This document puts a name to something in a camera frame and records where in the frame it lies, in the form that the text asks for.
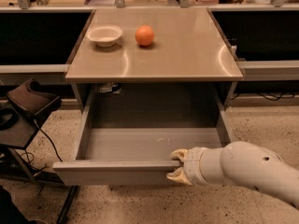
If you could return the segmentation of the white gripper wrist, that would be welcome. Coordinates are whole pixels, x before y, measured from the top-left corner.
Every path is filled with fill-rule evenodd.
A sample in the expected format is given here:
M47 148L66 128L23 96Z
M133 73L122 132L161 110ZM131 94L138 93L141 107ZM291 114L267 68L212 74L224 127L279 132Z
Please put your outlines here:
M207 182L200 168L201 158L205 151L205 147L194 147L188 150L181 148L173 151L170 158L175 161L182 161L183 166L172 173L167 173L166 178L184 185L206 185Z

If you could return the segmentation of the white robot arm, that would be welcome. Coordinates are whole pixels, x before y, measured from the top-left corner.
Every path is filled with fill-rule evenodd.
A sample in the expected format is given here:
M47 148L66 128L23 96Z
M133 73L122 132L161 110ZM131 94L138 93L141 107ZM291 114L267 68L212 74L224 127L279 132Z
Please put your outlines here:
M185 185L252 189L299 209L299 170L267 148L237 141L221 148L177 149L181 165L166 178Z

